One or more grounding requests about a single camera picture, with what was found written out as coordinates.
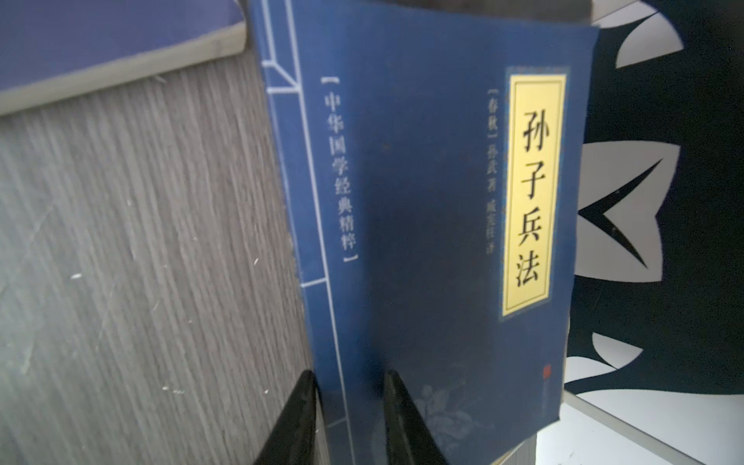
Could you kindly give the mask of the blue book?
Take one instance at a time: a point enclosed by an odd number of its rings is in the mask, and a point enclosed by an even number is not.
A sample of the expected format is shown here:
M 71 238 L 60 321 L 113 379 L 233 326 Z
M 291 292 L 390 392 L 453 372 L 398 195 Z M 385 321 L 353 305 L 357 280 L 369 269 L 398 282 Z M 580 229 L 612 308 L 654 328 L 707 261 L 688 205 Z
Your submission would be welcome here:
M 4 1 L 1 112 L 239 54 L 236 1 Z
M 435 460 L 555 424 L 592 3 L 250 8 L 331 462 L 387 462 L 391 371 Z

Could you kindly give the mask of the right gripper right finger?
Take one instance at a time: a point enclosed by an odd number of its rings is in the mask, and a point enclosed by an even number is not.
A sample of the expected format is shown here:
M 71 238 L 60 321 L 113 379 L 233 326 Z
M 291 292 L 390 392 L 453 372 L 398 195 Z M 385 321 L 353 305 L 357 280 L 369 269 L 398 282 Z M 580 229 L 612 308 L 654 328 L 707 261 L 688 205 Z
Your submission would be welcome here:
M 387 462 L 390 465 L 447 464 L 400 375 L 384 379 Z

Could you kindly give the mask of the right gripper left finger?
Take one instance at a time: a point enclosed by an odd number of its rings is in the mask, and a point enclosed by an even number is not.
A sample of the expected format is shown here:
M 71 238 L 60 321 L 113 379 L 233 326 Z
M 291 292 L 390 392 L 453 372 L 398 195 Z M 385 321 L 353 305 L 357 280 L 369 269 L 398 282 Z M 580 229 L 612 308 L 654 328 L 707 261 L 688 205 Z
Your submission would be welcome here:
M 312 465 L 316 418 L 317 381 L 311 370 L 304 370 L 254 464 Z

